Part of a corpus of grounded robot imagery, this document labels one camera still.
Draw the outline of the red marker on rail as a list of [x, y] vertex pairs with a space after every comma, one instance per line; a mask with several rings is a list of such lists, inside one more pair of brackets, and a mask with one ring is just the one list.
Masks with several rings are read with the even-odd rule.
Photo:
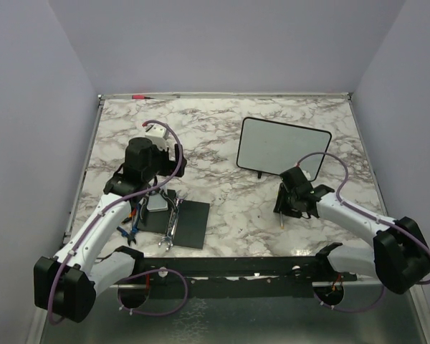
[[132, 100], [152, 100], [154, 98], [147, 95], [132, 95], [131, 99]]

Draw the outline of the white marker pen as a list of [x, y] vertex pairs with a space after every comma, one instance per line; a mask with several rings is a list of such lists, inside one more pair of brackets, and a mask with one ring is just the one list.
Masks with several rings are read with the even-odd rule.
[[282, 212], [279, 212], [279, 224], [280, 224], [280, 228], [284, 229], [285, 228], [285, 224], [284, 224], [284, 217]]

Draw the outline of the black framed whiteboard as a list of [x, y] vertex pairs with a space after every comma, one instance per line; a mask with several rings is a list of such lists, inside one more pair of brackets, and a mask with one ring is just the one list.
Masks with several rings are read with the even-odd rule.
[[310, 153], [325, 152], [331, 132], [253, 117], [242, 121], [236, 166], [280, 175]]

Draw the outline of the aluminium table frame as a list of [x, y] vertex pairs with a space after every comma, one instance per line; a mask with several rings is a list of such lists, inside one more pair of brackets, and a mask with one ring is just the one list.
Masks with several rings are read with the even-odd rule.
[[[281, 229], [273, 214], [278, 187], [274, 176], [258, 180], [236, 166], [242, 120], [276, 120], [328, 130], [330, 155], [318, 181], [335, 187], [350, 179], [343, 195], [373, 211], [383, 210], [368, 156], [347, 95], [291, 96], [229, 94], [154, 94], [149, 100], [108, 96], [95, 122], [95, 137], [85, 164], [77, 205], [70, 219], [76, 233], [119, 165], [128, 139], [141, 123], [168, 123], [189, 160], [186, 175], [173, 185], [190, 199], [210, 203], [209, 227], [201, 250], [175, 248], [172, 257], [308, 257], [331, 242], [356, 247], [362, 241], [321, 220], [291, 220]], [[42, 322], [34, 343], [430, 343], [430, 318], [416, 309], [421, 290], [388, 293], [373, 310], [362, 307], [379, 296], [373, 279], [348, 283], [343, 307], [332, 311], [313, 298], [262, 297], [191, 299], [166, 317], [129, 315], [115, 290], [105, 292], [81, 323]]]

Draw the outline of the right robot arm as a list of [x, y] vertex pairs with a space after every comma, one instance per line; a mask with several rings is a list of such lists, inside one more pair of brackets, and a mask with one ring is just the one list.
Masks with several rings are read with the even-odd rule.
[[299, 167], [280, 174], [274, 212], [295, 218], [330, 221], [356, 235], [364, 248], [331, 244], [315, 262], [316, 275], [331, 280], [340, 272], [378, 279], [403, 294], [430, 274], [430, 252], [417, 223], [407, 216], [395, 220], [357, 207], [329, 186], [313, 186]]

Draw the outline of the silver wrench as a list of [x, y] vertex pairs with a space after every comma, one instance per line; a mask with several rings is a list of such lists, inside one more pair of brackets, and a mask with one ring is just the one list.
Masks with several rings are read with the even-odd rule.
[[179, 194], [176, 194], [174, 207], [171, 210], [166, 233], [158, 243], [158, 246], [160, 247], [165, 246], [167, 252], [170, 251], [173, 247], [173, 238], [176, 233], [176, 228], [178, 225], [178, 217], [179, 217], [182, 203], [183, 203], [183, 199], [179, 196]]

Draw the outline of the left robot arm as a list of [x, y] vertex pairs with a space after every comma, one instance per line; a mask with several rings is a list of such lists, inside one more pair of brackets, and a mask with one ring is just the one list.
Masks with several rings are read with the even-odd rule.
[[122, 220], [149, 193], [182, 177], [186, 167], [183, 146], [174, 145], [175, 157], [154, 139], [137, 137], [129, 141], [125, 159], [107, 180], [92, 214], [76, 235], [52, 257], [40, 257], [33, 268], [34, 304], [47, 311], [48, 320], [82, 322], [98, 296], [116, 282], [134, 283], [148, 275], [144, 255], [121, 246], [105, 258], [99, 253]]

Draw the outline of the black square mat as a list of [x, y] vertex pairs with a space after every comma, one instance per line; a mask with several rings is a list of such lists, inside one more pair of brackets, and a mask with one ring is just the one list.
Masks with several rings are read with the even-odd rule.
[[[210, 204], [197, 201], [184, 201], [178, 216], [173, 244], [191, 249], [203, 249]], [[171, 210], [146, 212], [145, 223], [141, 221], [138, 231], [165, 234]]]

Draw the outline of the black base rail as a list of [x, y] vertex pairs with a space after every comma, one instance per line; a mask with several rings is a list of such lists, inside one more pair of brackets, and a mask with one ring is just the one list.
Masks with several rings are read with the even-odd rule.
[[313, 283], [354, 281], [337, 273], [322, 254], [311, 257], [184, 257], [150, 258], [129, 247], [120, 247], [91, 267], [75, 264], [87, 276], [88, 285], [100, 294], [118, 285], [122, 296], [153, 299], [234, 299], [250, 297], [298, 297], [313, 294]]

